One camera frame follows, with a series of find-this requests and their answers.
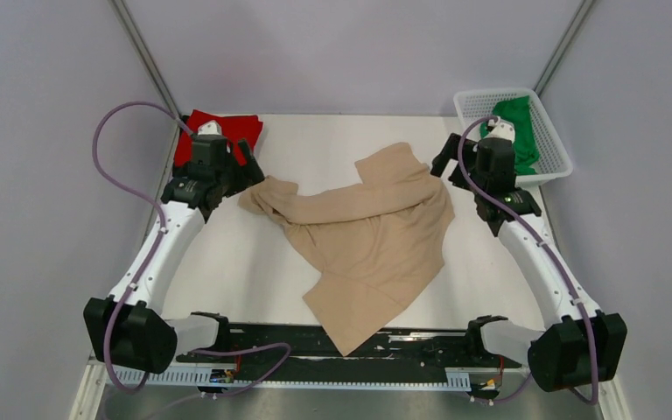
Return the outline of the beige t shirt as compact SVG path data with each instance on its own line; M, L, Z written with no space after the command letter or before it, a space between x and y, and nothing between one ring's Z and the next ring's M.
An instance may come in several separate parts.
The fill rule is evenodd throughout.
M279 225L319 272L304 301L345 356L404 312L444 267L455 216L443 181L405 142L355 168L354 185L307 196L270 176L239 198L241 208Z

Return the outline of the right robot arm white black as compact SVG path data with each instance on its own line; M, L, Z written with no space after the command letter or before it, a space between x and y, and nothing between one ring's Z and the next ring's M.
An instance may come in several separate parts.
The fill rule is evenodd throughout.
M572 274L540 205L516 184L513 151L507 139L489 136L475 142L452 133L431 162L436 177L456 163L451 184L473 194L478 216L514 258L544 324L537 331L503 316L476 318L468 325L466 357L481 366L498 355L517 362L547 392L596 387L615 377L627 325L618 313L604 312Z

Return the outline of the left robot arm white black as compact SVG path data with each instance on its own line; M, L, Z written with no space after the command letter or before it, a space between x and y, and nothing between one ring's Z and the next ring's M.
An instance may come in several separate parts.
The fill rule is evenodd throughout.
M163 318L178 267L212 212L228 197L264 180L249 143L219 134L192 136L192 157L155 204L154 228L119 283L88 300L83 318L94 354L107 367L163 373L181 354L199 349L211 361L233 350L221 315L194 311Z

